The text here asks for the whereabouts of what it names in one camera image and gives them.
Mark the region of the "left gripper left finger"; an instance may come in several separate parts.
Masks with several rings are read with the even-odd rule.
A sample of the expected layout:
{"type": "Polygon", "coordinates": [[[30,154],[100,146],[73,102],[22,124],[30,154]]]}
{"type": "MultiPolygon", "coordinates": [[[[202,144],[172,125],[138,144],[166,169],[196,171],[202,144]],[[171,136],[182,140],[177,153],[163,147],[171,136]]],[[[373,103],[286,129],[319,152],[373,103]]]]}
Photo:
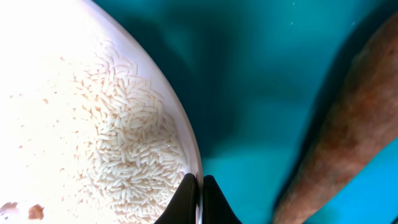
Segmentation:
{"type": "Polygon", "coordinates": [[[196,224],[197,203],[197,179],[193,174],[188,173],[155,224],[196,224]]]}

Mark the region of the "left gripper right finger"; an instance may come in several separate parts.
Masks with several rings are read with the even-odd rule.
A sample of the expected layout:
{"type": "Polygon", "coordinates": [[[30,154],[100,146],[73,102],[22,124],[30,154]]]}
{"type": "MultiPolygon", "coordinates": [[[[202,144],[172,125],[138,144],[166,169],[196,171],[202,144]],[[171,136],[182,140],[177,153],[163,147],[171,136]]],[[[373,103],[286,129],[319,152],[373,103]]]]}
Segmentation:
{"type": "Polygon", "coordinates": [[[203,224],[242,224],[212,175],[203,183],[203,224]]]}

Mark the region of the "pile of white rice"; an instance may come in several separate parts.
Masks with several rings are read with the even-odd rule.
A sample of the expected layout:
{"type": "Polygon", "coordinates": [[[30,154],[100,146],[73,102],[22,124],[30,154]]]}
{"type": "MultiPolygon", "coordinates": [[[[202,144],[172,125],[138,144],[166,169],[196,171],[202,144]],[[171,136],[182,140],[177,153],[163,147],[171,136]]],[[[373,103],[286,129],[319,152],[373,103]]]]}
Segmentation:
{"type": "Polygon", "coordinates": [[[187,166],[163,97],[109,40],[68,70],[62,96],[75,165],[74,216],[90,223],[154,223],[187,166]]]}

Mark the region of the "large pink plate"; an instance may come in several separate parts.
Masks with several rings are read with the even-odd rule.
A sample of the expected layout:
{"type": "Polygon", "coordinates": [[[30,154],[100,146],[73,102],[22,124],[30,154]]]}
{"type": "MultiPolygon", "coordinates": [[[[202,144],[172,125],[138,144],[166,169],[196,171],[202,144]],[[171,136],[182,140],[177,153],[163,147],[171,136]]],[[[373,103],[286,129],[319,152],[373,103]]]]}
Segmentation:
{"type": "Polygon", "coordinates": [[[192,127],[92,1],[1,3],[1,222],[200,223],[192,127]]]}

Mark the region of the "teal plastic serving tray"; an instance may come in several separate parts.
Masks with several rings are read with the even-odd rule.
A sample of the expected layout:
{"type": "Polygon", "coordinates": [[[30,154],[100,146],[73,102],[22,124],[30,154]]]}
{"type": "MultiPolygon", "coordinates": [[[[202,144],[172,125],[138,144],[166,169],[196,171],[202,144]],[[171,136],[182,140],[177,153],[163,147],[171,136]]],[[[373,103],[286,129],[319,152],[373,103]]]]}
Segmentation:
{"type": "Polygon", "coordinates": [[[381,0],[100,1],[147,51],[243,223],[272,212],[354,55],[397,10],[381,0]]]}

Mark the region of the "brown carrot-shaped food piece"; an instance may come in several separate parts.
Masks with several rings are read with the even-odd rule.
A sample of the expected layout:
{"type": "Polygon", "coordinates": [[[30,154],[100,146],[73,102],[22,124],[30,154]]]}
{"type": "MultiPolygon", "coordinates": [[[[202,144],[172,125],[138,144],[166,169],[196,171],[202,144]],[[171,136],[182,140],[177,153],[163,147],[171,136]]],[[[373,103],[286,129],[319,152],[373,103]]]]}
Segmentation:
{"type": "Polygon", "coordinates": [[[273,223],[304,223],[397,138],[397,14],[355,57],[273,223]]]}

